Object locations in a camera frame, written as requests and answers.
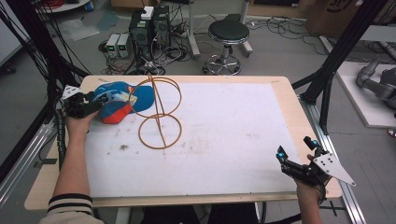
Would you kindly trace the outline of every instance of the sleeve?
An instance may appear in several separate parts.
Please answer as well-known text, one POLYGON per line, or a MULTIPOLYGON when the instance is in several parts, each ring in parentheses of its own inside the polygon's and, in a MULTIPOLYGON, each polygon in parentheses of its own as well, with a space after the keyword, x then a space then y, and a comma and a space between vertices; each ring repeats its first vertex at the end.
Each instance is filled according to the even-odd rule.
POLYGON ((92 198, 84 194, 62 194, 49 200, 47 216, 40 224, 104 224, 92 216, 92 198))

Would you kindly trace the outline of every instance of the black stool seat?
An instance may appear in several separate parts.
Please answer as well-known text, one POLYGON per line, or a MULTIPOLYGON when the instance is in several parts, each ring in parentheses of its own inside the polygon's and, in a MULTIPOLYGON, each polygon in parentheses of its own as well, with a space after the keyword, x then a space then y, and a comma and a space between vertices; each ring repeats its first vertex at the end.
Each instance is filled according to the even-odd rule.
POLYGON ((210 37, 226 44, 243 43, 248 34, 248 28, 239 21, 215 21, 209 26, 210 37))

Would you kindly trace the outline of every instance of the wire stand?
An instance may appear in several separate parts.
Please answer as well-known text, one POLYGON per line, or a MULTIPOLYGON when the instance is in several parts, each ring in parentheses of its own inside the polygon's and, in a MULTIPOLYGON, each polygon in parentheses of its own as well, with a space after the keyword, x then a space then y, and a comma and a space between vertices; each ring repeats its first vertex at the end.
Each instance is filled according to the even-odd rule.
MULTIPOLYGON (((134 110, 134 107, 132 106, 132 110, 136 113, 136 115, 145 118, 143 120, 143 122, 139 126, 139 130, 138 130, 139 139, 142 142, 142 144, 145 145, 146 147, 149 147, 149 148, 152 148, 152 149, 166 149, 166 148, 169 148, 172 145, 174 145, 178 141, 178 139, 180 138, 181 133, 182 133, 182 127, 181 127, 180 121, 175 116, 171 115, 173 112, 175 112, 177 110, 177 108, 180 106, 180 103, 181 103, 180 87, 171 78, 168 78, 168 77, 153 77, 151 74, 149 74, 148 75, 148 79, 146 79, 146 80, 140 82, 139 84, 137 84, 135 86, 134 90, 136 90, 137 88, 139 88, 140 86, 142 86, 143 84, 146 84, 146 83, 151 83, 151 86, 152 86, 152 91, 153 91, 153 94, 154 94, 154 104, 155 104, 156 114, 151 115, 151 116, 145 116, 145 115, 142 115, 142 114, 139 114, 138 112, 136 112, 134 110), (161 99, 160 93, 158 92, 158 88, 157 88, 156 82, 168 83, 168 84, 174 86, 177 89, 177 91, 178 91, 179 101, 178 101, 177 105, 175 106, 175 108, 173 108, 168 113, 165 112, 165 109, 163 107, 163 101, 161 99), (165 117, 175 120, 177 125, 178 125, 178 127, 179 127, 178 135, 177 135, 176 139, 172 143, 166 143, 165 136, 163 135, 163 128, 162 128, 162 125, 161 125, 161 119, 165 118, 165 117), (161 139, 163 141, 163 147, 152 146, 149 143, 147 143, 142 137, 142 127, 150 119, 155 119, 155 122, 157 124, 158 130, 159 130, 160 135, 161 135, 161 139)), ((130 99, 131 99, 132 94, 134 94, 134 90, 131 90, 131 92, 130 92, 130 95, 129 95, 130 99)))

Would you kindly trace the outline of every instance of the wooden table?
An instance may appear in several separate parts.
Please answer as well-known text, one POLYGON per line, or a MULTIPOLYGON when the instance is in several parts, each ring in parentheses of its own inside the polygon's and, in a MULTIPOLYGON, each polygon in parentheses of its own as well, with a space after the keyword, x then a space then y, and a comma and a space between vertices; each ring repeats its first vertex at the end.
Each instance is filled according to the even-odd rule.
MULTIPOLYGON (((301 163, 308 163, 306 154, 311 153, 305 145, 305 136, 315 139, 315 134, 310 123, 285 77, 208 77, 208 76, 168 76, 177 83, 262 83, 271 84, 283 118, 287 123, 292 143, 294 144, 301 163)), ((85 77, 81 91, 88 92, 96 89, 103 82, 125 81, 137 83, 147 77, 126 76, 91 76, 85 77)), ((56 142, 53 144, 48 158, 57 158, 56 142)), ((29 210, 47 209, 48 201, 55 187, 59 174, 58 164, 43 165, 41 171, 26 199, 25 207, 29 210)), ((332 179, 327 186, 327 197, 336 198, 341 196, 338 182, 332 179)), ((295 200, 296 192, 278 193, 248 193, 248 194, 215 194, 196 196, 166 196, 166 197, 133 197, 133 198, 93 198, 95 207, 123 207, 158 204, 194 204, 194 203, 232 203, 232 202, 268 202, 295 200)))

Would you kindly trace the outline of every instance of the person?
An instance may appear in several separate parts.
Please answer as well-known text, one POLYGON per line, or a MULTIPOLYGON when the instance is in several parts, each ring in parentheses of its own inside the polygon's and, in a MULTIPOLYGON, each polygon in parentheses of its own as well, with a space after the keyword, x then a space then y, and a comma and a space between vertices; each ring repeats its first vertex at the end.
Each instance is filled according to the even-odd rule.
MULTIPOLYGON (((103 224, 92 216, 92 198, 85 161, 85 141, 90 120, 96 113, 84 119, 66 118, 69 134, 64 164, 58 176, 46 217, 40 224, 103 224)), ((317 189, 297 182, 297 197, 304 224, 321 223, 317 189)), ((208 224, 258 223, 254 203, 214 204, 208 224)), ((146 207, 141 224, 183 223, 199 224, 192 205, 146 207)))

